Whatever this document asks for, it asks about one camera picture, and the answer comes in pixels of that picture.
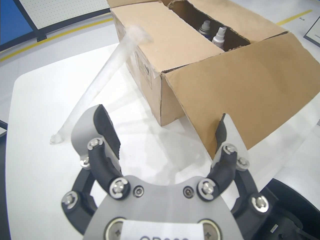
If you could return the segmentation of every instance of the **white table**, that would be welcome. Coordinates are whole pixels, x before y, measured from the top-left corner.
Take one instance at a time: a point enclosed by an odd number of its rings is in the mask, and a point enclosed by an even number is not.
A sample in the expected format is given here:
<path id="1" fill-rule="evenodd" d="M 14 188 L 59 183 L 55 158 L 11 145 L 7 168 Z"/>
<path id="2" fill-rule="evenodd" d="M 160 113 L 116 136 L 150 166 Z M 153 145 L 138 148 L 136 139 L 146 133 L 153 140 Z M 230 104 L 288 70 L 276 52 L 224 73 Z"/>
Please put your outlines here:
<path id="1" fill-rule="evenodd" d="M 70 142 L 50 145 L 70 111 L 116 45 L 39 68 L 17 79 L 13 89 L 6 151 L 6 191 L 11 238 L 81 239 L 61 208 L 81 167 Z M 103 104 L 121 141 L 124 175 L 153 184 L 206 176 L 211 160 L 186 117 L 160 127 L 124 66 L 91 104 Z M 253 147 L 250 172 L 262 189 L 301 145 L 320 118 L 320 95 Z M 105 192 L 95 185 L 97 205 Z M 234 185 L 223 198 L 231 207 Z"/>

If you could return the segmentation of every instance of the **white spray bottle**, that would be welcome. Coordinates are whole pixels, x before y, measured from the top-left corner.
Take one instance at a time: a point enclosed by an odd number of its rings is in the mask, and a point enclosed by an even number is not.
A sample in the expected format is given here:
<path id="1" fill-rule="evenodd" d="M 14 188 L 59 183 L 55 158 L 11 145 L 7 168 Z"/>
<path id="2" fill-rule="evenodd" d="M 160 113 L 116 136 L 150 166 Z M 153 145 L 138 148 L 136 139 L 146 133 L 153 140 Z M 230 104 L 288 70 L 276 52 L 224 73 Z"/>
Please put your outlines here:
<path id="1" fill-rule="evenodd" d="M 226 32 L 226 27 L 220 27 L 215 37 L 212 39 L 212 43 L 214 43 L 219 48 L 223 48 L 224 43 L 224 34 Z"/>

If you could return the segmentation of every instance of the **spray bottle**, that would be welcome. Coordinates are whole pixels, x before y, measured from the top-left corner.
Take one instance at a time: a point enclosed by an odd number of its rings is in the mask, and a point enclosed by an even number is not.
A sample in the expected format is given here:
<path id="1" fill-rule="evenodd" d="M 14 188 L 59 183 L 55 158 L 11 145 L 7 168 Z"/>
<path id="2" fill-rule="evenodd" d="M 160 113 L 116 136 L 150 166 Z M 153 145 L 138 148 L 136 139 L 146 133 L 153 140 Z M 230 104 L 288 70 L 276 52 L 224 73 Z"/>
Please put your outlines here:
<path id="1" fill-rule="evenodd" d="M 212 42 L 219 48 L 223 48 L 224 34 L 226 32 L 226 27 L 220 27 Z"/>
<path id="2" fill-rule="evenodd" d="M 202 34 L 205 38 L 210 39 L 212 36 L 210 34 L 210 21 L 206 20 L 203 22 L 198 32 Z"/>

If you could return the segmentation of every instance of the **label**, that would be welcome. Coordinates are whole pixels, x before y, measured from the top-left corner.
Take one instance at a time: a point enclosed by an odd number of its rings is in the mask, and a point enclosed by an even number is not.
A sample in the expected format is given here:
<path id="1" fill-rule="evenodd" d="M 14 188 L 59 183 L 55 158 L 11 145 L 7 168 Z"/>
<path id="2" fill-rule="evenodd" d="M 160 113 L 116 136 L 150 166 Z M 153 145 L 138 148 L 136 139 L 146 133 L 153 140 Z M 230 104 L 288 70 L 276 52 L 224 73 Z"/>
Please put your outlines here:
<path id="1" fill-rule="evenodd" d="M 151 66 L 149 62 L 143 57 L 143 54 L 139 51 L 135 52 L 136 62 L 139 67 L 139 71 L 143 74 L 144 79 L 152 89 L 152 77 L 151 77 Z"/>
<path id="2" fill-rule="evenodd" d="M 112 16 L 113 16 L 113 21 L 114 21 L 114 25 L 115 25 L 115 28 L 117 31 L 119 41 L 121 41 L 126 34 L 125 27 L 121 24 L 121 22 L 119 21 L 119 19 L 115 15 L 112 15 Z"/>
<path id="3" fill-rule="evenodd" d="M 202 34 L 206 39 L 211 39 L 212 36 L 210 34 Z"/>
<path id="4" fill-rule="evenodd" d="M 203 238 L 202 224 L 125 220 L 121 230 L 121 240 L 199 240 Z"/>
<path id="5" fill-rule="evenodd" d="M 273 233 L 277 228 L 278 228 L 278 225 L 275 224 L 275 225 L 272 227 L 272 229 L 270 230 L 270 232 Z"/>

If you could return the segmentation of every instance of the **white label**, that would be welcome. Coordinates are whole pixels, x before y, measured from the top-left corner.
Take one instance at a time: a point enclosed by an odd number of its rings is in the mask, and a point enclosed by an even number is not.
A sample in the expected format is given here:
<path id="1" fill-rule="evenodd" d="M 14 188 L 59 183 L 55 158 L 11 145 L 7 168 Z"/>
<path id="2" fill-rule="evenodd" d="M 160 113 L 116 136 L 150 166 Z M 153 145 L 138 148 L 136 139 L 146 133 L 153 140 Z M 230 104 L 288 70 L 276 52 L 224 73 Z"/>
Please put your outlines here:
<path id="1" fill-rule="evenodd" d="M 203 240 L 203 225 L 125 220 L 121 240 Z"/>
<path id="2" fill-rule="evenodd" d="M 278 228 L 278 225 L 275 224 L 275 225 L 272 227 L 272 229 L 270 230 L 270 232 L 273 233 L 277 228 Z"/>

